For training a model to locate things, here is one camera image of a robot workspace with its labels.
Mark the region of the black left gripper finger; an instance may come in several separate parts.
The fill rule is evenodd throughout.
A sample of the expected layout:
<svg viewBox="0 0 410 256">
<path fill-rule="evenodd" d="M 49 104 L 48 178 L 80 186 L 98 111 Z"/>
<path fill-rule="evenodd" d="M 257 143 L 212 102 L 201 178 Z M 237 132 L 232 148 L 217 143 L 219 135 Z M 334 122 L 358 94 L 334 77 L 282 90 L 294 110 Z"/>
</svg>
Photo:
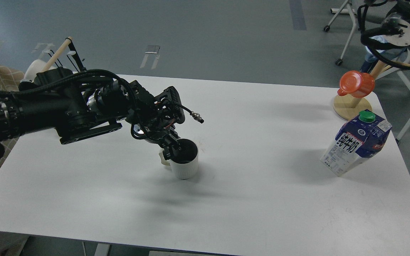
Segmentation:
<svg viewBox="0 0 410 256">
<path fill-rule="evenodd" d="M 171 158 L 171 148 L 172 148 L 171 137 L 163 137 L 158 140 L 158 145 L 161 148 L 161 159 L 169 160 Z"/>
<path fill-rule="evenodd" d="M 169 130 L 167 137 L 172 139 L 171 157 L 179 157 L 183 153 L 183 146 L 181 145 L 180 136 L 175 130 Z"/>
</svg>

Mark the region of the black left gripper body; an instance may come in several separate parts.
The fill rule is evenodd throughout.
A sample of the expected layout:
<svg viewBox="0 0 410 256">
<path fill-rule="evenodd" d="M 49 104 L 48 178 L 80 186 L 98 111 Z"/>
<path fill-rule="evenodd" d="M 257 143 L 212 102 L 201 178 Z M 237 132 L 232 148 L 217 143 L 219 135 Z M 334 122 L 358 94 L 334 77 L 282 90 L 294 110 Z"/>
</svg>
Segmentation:
<svg viewBox="0 0 410 256">
<path fill-rule="evenodd" d="M 177 141 L 174 125 L 185 121 L 179 92 L 169 86 L 161 94 L 153 96 L 137 80 L 125 84 L 130 107 L 127 123 L 131 124 L 131 136 L 146 141 Z"/>
</svg>

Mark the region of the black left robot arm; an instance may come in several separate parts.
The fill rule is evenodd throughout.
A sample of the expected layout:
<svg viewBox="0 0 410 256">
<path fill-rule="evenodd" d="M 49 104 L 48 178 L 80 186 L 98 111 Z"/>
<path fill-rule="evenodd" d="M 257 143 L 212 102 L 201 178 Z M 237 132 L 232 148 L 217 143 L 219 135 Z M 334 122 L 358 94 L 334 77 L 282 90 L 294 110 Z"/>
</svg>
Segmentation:
<svg viewBox="0 0 410 256">
<path fill-rule="evenodd" d="M 110 71 L 52 69 L 22 82 L 18 92 L 0 91 L 0 159 L 9 139 L 53 128 L 61 144 L 71 144 L 117 131 L 121 120 L 131 124 L 133 138 L 174 159 L 185 149 L 174 126 L 184 123 L 184 110 L 173 86 L 153 96 Z"/>
</svg>

